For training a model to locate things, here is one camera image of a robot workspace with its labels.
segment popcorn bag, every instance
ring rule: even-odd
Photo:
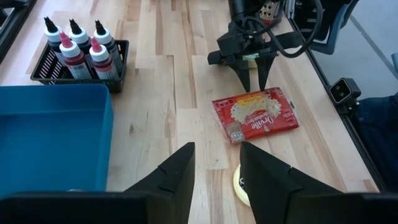
[[[231,143],[297,128],[293,109],[280,88],[212,101]]]

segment black wire basket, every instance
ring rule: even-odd
[[[47,44],[35,69],[30,76],[33,81],[39,81],[44,85],[59,85],[59,84],[99,84],[102,83],[109,88],[111,93],[119,93],[122,91],[124,77],[126,75],[126,62],[129,51],[128,40],[115,40],[116,45],[123,62],[123,70],[119,73],[118,80],[102,80],[102,79],[74,79],[69,69],[63,67],[54,51]]]

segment wooden table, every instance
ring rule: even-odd
[[[130,41],[124,90],[113,96],[114,129],[108,190],[125,190],[189,141],[196,143],[190,223],[253,223],[235,195],[239,146],[226,143],[210,101],[244,93],[228,67],[209,66],[208,52],[227,31],[225,0],[38,0],[0,65],[2,85],[37,85],[30,74],[45,45],[43,17],[69,31],[73,17],[92,35],[94,20]],[[286,19],[275,28],[292,28]],[[256,71],[252,91],[258,89]],[[344,192],[377,188],[308,57],[277,57],[268,87],[294,102],[301,127],[252,141],[283,161]]]

